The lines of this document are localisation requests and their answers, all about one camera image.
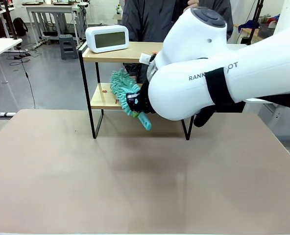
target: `backpack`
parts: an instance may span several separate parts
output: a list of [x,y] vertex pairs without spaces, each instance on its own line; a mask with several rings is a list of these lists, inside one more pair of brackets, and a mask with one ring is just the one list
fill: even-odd
[[19,37],[26,35],[26,32],[28,32],[26,24],[23,22],[23,20],[21,18],[15,18],[13,20],[13,26],[14,26],[14,28],[17,32],[17,35]]

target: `black strap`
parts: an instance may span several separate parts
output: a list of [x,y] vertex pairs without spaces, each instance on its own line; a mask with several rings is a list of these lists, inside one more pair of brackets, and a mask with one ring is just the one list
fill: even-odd
[[24,23],[24,21],[23,21],[21,18],[20,18],[20,21],[21,21],[22,25],[25,26],[25,29],[24,29],[24,30],[25,30],[26,32],[28,32],[27,26],[26,26],[26,24]]
[[230,96],[224,76],[224,68],[205,73],[209,95],[216,107],[224,107],[235,104]]

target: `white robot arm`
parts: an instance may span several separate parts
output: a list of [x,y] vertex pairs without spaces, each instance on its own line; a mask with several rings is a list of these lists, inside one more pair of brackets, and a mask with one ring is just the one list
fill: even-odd
[[150,64],[150,83],[140,95],[148,93],[153,110],[166,119],[189,118],[216,104],[207,76],[219,69],[235,103],[290,94],[290,29],[229,51],[221,16],[206,8],[188,10],[173,26],[163,49]]

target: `hand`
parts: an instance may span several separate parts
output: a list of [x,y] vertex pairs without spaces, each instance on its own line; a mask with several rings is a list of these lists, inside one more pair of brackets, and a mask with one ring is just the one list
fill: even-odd
[[187,8],[185,8],[183,12],[185,12],[189,8],[197,8],[199,5],[199,0],[189,0],[188,5],[189,6]]

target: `small object on shelf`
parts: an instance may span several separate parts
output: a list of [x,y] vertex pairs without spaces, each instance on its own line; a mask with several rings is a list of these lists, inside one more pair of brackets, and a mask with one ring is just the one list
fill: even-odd
[[117,12],[117,15],[120,15],[122,13],[122,8],[121,8],[120,3],[116,7],[116,12]]

